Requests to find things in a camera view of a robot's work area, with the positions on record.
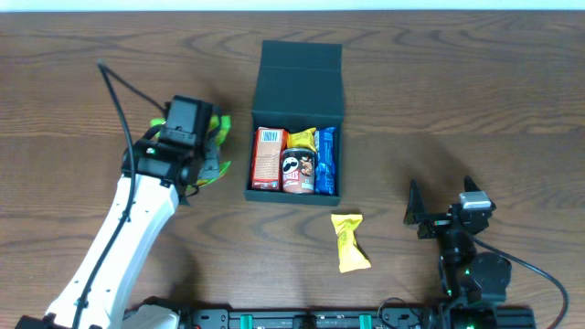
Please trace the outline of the red wafer snack box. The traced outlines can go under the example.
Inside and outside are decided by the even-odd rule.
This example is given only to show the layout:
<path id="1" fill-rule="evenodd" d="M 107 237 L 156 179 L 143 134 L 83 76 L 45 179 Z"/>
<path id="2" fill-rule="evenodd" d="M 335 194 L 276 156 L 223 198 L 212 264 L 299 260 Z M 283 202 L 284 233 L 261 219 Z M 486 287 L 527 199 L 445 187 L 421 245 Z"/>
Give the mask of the red wafer snack box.
<path id="1" fill-rule="evenodd" d="M 255 142 L 250 169 L 252 189 L 279 191 L 281 189 L 281 153 L 288 133 L 280 128 L 260 127 Z"/>

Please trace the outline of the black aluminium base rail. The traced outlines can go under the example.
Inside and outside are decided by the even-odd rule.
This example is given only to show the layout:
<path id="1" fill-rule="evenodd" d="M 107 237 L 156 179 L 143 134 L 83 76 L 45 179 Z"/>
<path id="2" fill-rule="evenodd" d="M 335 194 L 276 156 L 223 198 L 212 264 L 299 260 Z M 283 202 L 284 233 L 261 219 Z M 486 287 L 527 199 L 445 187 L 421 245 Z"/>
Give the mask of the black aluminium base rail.
<path id="1" fill-rule="evenodd" d="M 452 309 L 438 314 L 429 309 L 385 307 L 378 311 L 246 311 L 225 309 L 173 310 L 143 305 L 122 321 L 129 329 L 530 329 L 536 326 L 529 309 Z"/>

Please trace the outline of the green Haribo gummy bag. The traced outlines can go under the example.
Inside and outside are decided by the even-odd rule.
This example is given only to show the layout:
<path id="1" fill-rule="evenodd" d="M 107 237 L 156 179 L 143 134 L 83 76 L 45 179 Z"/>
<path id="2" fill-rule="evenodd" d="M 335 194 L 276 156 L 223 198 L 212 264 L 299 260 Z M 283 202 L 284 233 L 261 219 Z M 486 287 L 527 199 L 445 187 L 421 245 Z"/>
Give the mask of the green Haribo gummy bag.
<path id="1" fill-rule="evenodd" d="M 197 187 L 208 186 L 223 177 L 230 168 L 231 161 L 221 160 L 221 145 L 226 141 L 231 129 L 229 115 L 213 114 L 209 123 L 209 137 L 205 147 L 205 165 L 201 168 Z"/>

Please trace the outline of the black gift box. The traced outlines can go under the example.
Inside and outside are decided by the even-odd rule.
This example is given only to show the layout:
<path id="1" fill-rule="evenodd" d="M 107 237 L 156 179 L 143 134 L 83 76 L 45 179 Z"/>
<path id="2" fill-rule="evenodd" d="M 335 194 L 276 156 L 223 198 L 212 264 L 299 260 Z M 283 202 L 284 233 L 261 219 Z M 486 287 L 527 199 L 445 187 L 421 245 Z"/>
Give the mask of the black gift box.
<path id="1" fill-rule="evenodd" d="M 260 127 L 298 133 L 334 127 L 335 193 L 294 195 L 255 190 L 247 173 L 243 195 L 248 201 L 336 207 L 342 197 L 345 95 L 340 44 L 262 42 L 261 63 L 251 107 L 249 157 Z"/>

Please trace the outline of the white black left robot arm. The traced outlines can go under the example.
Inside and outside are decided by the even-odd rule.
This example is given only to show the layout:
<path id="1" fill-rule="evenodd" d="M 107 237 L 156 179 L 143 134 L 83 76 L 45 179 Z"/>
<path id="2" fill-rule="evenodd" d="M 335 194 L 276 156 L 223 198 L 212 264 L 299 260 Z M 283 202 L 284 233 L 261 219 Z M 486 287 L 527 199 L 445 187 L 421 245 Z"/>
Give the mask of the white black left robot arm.
<path id="1" fill-rule="evenodd" d="M 111 208 L 75 275 L 41 318 L 24 315 L 20 328 L 181 328 L 173 306 L 126 308 L 154 241 L 198 176 L 218 170 L 218 131 L 204 136 L 153 127 L 122 159 Z"/>

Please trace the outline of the blue Oreo cookie pack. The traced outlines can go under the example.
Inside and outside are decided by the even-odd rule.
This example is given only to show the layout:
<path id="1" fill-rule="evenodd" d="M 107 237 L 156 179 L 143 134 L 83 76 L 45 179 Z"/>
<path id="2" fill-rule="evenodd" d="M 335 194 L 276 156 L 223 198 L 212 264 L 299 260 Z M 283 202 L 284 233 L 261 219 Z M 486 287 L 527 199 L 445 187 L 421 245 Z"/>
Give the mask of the blue Oreo cookie pack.
<path id="1" fill-rule="evenodd" d="M 335 127 L 327 127 L 317 130 L 314 134 L 316 148 L 314 189 L 320 195 L 335 194 L 335 132 Z"/>

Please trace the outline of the small orange candy wrapper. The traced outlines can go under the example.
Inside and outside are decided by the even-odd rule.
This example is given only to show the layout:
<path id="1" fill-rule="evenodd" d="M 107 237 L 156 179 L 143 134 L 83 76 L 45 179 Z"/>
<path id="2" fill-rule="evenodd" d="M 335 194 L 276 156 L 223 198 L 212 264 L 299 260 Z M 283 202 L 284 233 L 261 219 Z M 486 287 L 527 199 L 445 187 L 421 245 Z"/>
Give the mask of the small orange candy wrapper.
<path id="1" fill-rule="evenodd" d="M 289 133 L 287 136 L 287 147 L 288 148 L 304 148 L 309 149 L 312 152 L 316 151 L 314 133 L 316 128 L 308 128 L 298 133 Z"/>

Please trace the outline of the yellow candy wrapper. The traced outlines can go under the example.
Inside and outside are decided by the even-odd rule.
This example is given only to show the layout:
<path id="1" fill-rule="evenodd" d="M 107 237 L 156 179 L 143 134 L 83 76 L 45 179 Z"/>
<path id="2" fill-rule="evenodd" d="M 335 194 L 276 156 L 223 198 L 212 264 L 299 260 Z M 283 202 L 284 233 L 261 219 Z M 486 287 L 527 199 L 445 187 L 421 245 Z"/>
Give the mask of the yellow candy wrapper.
<path id="1" fill-rule="evenodd" d="M 361 214 L 332 214 L 331 220 L 337 236 L 339 271 L 364 270 L 371 267 L 370 261 L 356 242 L 355 231 L 361 224 Z"/>

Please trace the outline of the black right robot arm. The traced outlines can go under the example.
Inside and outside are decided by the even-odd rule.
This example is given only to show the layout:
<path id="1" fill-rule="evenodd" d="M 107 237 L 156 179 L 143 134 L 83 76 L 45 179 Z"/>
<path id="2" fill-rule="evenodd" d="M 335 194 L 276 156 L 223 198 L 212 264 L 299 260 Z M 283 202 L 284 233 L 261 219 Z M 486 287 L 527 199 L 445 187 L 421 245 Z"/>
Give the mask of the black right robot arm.
<path id="1" fill-rule="evenodd" d="M 493 251 L 478 252 L 475 235 L 488 228 L 495 203 L 473 179 L 463 179 L 459 201 L 443 213 L 426 210 L 417 181 L 409 183 L 404 223 L 419 239 L 439 246 L 439 274 L 446 297 L 419 316 L 422 328 L 496 328 L 495 308 L 506 299 L 512 265 Z"/>

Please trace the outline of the red Pringles can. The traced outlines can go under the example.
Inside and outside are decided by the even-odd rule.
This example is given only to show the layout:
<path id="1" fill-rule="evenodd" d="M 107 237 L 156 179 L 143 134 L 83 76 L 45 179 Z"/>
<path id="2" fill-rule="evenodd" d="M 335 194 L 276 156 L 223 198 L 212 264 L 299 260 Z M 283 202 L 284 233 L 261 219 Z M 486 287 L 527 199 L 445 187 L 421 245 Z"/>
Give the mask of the red Pringles can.
<path id="1" fill-rule="evenodd" d="M 289 148 L 282 152 L 284 193 L 314 193 L 314 157 L 314 151 L 306 148 Z"/>

